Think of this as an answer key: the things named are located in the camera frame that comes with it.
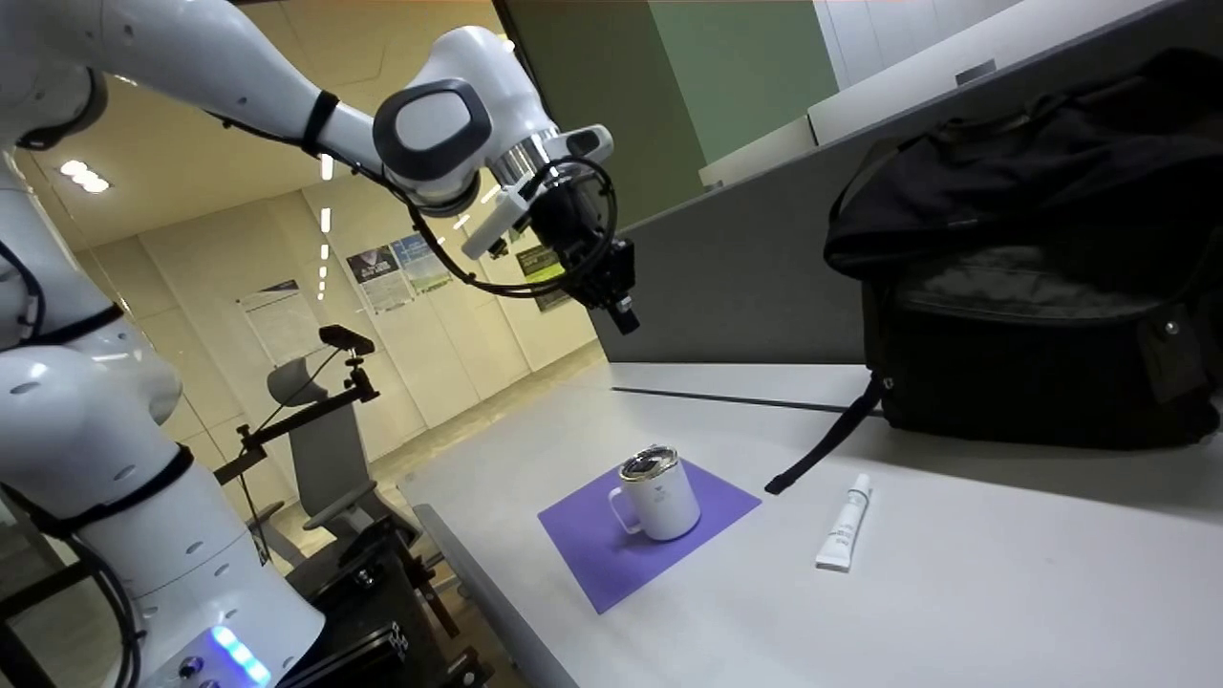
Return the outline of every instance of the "black backpack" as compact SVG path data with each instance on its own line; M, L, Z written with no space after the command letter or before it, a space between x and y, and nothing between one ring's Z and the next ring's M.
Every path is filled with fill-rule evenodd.
M950 121L862 171L825 264L863 285L872 386L906 432L1179 449L1220 428L1223 64L1169 50L1002 121Z

